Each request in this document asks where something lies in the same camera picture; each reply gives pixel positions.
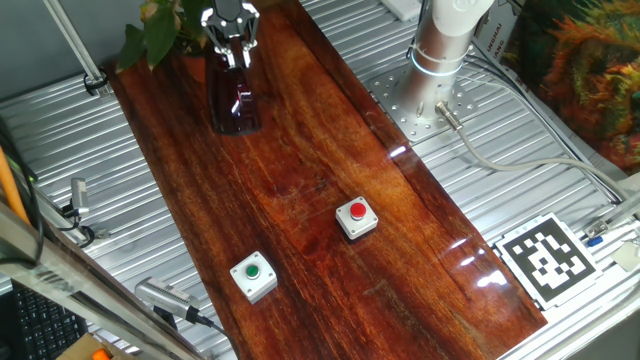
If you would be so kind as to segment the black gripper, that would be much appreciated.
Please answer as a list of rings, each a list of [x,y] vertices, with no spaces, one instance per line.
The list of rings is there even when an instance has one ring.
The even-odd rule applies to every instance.
[[[214,52],[222,55],[229,68],[236,67],[231,39],[244,40],[242,55],[245,67],[251,66],[251,50],[257,46],[260,13],[243,0],[213,0],[214,9],[204,9],[201,25],[213,43]]]

